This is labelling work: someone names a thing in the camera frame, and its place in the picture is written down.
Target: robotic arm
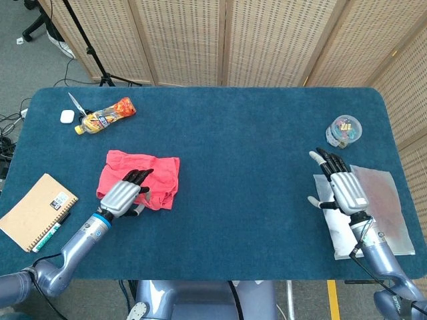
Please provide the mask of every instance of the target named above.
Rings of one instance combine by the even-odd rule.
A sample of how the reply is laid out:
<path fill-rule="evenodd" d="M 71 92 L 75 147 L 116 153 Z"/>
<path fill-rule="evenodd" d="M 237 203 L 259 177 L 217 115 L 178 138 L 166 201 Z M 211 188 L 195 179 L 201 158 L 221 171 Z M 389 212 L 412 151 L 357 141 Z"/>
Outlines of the robotic arm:
<path fill-rule="evenodd" d="M 427 300 L 411 279 L 405 274 L 387 244 L 373 218 L 366 214 L 369 201 L 357 177 L 348 171 L 344 161 L 337 155 L 329 154 L 317 148 L 317 154 L 310 151 L 310 157 L 321 167 L 334 192 L 333 202 L 320 202 L 314 197 L 308 201 L 320 209 L 339 209 L 350 216 L 350 228 L 358 244 L 350 253 L 359 266 L 365 269 L 375 280 L 377 277 L 393 280 L 394 286 L 375 292 L 374 301 L 379 312 L 389 320 L 413 319 L 427 320 Z M 356 258 L 361 249 L 369 272 Z"/>
<path fill-rule="evenodd" d="M 149 187 L 140 187 L 144 179 L 153 172 L 130 171 L 123 181 L 117 182 L 101 200 L 94 213 L 80 230 L 61 249 L 63 265 L 58 268 L 47 260 L 36 261 L 21 272 L 0 277 L 0 308 L 24 301 L 31 290 L 32 282 L 46 296 L 56 297 L 69 285 L 80 261 L 92 247 L 111 229 L 113 219 L 124 215 L 139 215 L 143 205 L 129 210 L 140 193 L 148 193 Z"/>

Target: woven folding screen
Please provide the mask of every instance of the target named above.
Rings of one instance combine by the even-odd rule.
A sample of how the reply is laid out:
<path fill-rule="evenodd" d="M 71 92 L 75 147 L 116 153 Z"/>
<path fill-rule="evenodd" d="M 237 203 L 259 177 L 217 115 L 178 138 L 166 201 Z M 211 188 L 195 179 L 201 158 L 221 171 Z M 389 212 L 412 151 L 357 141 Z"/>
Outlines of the woven folding screen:
<path fill-rule="evenodd" d="M 50 0 L 40 0 L 50 16 Z M 89 74 L 101 75 L 63 2 L 53 0 L 53 21 Z M 151 83 L 151 73 L 126 0 L 70 0 L 75 15 L 95 48 L 105 70 L 118 77 Z"/>
<path fill-rule="evenodd" d="M 419 147 L 400 155 L 406 180 L 427 241 L 427 139 Z"/>
<path fill-rule="evenodd" d="M 424 296 L 427 295 L 427 277 L 418 279 L 414 281 L 415 284 L 420 288 L 420 290 L 423 292 Z"/>
<path fill-rule="evenodd" d="M 295 86 L 336 0 L 233 0 L 227 85 Z"/>
<path fill-rule="evenodd" d="M 225 0 L 129 0 L 156 84 L 217 85 Z"/>
<path fill-rule="evenodd" d="M 399 145 L 427 128 L 427 28 L 375 80 Z"/>
<path fill-rule="evenodd" d="M 365 85 L 391 50 L 425 14 L 425 0 L 351 1 L 308 84 Z"/>

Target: tripod stand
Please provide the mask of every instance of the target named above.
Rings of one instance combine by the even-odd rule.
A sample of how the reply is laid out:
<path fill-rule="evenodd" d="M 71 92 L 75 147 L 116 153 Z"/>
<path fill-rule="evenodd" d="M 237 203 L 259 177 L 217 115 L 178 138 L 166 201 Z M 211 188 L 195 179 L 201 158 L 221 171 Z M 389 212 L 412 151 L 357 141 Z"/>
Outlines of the tripod stand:
<path fill-rule="evenodd" d="M 103 84 L 106 83 L 110 87 L 115 87 L 115 84 L 114 84 L 113 80 L 111 79 L 111 78 L 113 78 L 113 79 L 117 79 L 120 81 L 130 83 L 132 85 L 139 85 L 141 87 L 142 86 L 141 83 L 131 81 L 131 80 L 127 80 L 127 79 L 118 77 L 116 75 L 112 75 L 112 74 L 108 73 L 107 71 L 105 71 L 104 66 L 102 65 L 101 61 L 99 60 L 99 57 L 96 54 L 95 49 L 93 48 L 92 44 L 90 43 L 89 39 L 87 38 L 86 33 L 83 30 L 83 27 L 81 26 L 81 24 L 79 22 L 79 19 L 76 17 L 73 8 L 71 8 L 68 0 L 62 0 L 62 1 L 64 2 L 64 5 L 66 6 L 71 18 L 73 18 L 73 21 L 74 21 L 76 27 L 79 29 L 79 32 L 80 32 L 81 36 L 83 37 L 83 40 L 86 42 L 86 45 L 87 45 L 86 53 L 93 57 L 93 59 L 95 60 L 99 70 L 102 73 L 101 82 L 99 83 L 99 86 L 102 87 Z"/>

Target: plastic bottle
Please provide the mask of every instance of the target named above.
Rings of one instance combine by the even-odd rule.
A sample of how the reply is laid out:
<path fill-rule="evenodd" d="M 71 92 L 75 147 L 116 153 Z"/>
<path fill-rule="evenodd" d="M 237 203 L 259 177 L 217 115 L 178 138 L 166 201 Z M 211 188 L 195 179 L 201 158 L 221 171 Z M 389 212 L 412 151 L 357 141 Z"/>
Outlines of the plastic bottle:
<path fill-rule="evenodd" d="M 85 132 L 97 133 L 108 127 L 114 121 L 124 117 L 134 115 L 136 109 L 129 98 L 123 98 L 111 107 L 98 110 L 94 113 L 86 115 L 81 120 L 81 125 L 77 125 L 74 129 L 77 134 L 82 135 Z"/>
<path fill-rule="evenodd" d="M 326 129 L 326 140 L 330 145 L 344 149 L 362 135 L 362 125 L 351 115 L 341 115 Z"/>

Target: yellow floor tape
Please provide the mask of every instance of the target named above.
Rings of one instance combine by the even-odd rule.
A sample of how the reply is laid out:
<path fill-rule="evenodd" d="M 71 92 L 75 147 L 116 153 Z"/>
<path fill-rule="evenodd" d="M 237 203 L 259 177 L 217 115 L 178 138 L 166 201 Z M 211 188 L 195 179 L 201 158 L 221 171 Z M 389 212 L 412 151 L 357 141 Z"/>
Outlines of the yellow floor tape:
<path fill-rule="evenodd" d="M 329 306 L 331 309 L 331 320 L 340 320 L 340 308 L 338 307 L 335 280 L 328 280 L 328 295 Z"/>

